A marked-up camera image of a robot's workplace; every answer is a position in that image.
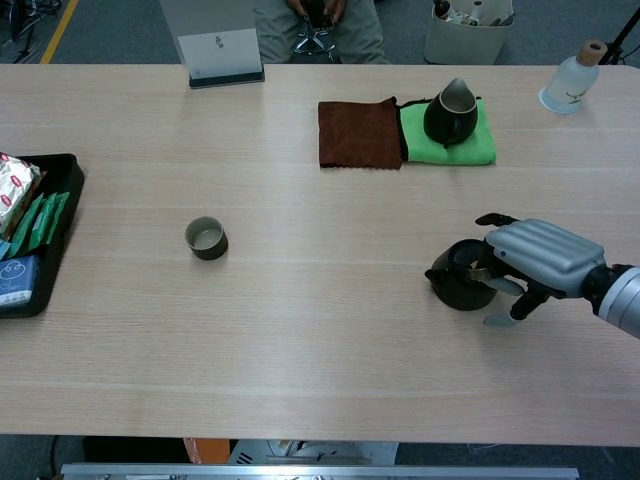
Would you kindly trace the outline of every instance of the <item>brown cloth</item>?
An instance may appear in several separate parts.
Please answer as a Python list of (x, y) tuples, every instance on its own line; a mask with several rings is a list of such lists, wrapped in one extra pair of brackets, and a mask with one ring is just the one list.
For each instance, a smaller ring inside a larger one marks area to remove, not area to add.
[(396, 99), (320, 102), (320, 166), (399, 169), (402, 147)]

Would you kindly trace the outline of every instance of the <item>person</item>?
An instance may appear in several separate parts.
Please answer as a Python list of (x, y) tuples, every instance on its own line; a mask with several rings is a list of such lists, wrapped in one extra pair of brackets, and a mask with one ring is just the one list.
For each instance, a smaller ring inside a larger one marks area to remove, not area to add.
[(331, 37), (342, 63), (389, 63), (373, 0), (254, 0), (264, 63), (291, 60), (306, 14), (305, 2), (324, 3), (324, 13), (334, 25)]

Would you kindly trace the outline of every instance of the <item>blue box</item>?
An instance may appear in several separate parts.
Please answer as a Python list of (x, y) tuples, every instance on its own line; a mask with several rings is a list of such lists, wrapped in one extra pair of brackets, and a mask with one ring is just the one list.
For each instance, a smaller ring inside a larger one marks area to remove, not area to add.
[(14, 258), (0, 262), (0, 306), (19, 306), (31, 300), (38, 257)]

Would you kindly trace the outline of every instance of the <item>snack bag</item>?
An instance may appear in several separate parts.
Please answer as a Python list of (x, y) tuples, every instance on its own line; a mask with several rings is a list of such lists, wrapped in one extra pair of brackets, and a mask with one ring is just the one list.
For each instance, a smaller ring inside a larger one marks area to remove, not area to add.
[(42, 178), (40, 169), (0, 152), (0, 238), (11, 240)]
[(62, 210), (64, 210), (64, 204), (67, 202), (67, 198), (69, 198), (69, 192), (59, 193), (58, 195), (56, 195), (53, 206), (53, 218), (51, 220), (51, 226), (49, 227), (47, 240), (45, 242), (47, 245), (49, 245), (51, 243), (51, 240), (53, 240), (53, 234), (55, 233), (56, 227), (58, 226), (60, 214), (62, 213)]
[(30, 252), (34, 248), (38, 248), (40, 245), (45, 244), (50, 230), (51, 222), (53, 220), (53, 215), (55, 214), (56, 196), (57, 195), (55, 194), (49, 195), (49, 197), (42, 203), (40, 213), (38, 213), (38, 217), (33, 223), (33, 228), (31, 229), (31, 236), (29, 237), (29, 247), (27, 249), (28, 252)]
[(22, 216), (22, 220), (20, 220), (16, 233), (11, 238), (11, 247), (9, 247), (7, 258), (15, 256), (25, 243), (27, 235), (31, 232), (31, 227), (33, 227), (33, 222), (36, 221), (36, 214), (38, 213), (41, 202), (42, 194), (38, 195), (38, 198), (31, 202), (31, 205), (29, 205), (29, 208), (27, 208), (27, 211)]

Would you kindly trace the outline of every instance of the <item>trash bin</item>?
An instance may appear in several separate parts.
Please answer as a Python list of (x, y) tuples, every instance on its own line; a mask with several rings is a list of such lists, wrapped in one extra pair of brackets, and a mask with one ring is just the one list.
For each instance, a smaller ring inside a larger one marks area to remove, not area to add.
[[(449, 0), (458, 12), (471, 13), (474, 0)], [(489, 26), (496, 19), (507, 20), (513, 14), (511, 0), (484, 0), (478, 26), (460, 25), (435, 16), (431, 9), (424, 46), (429, 63), (446, 65), (491, 65), (507, 40), (513, 26)]]

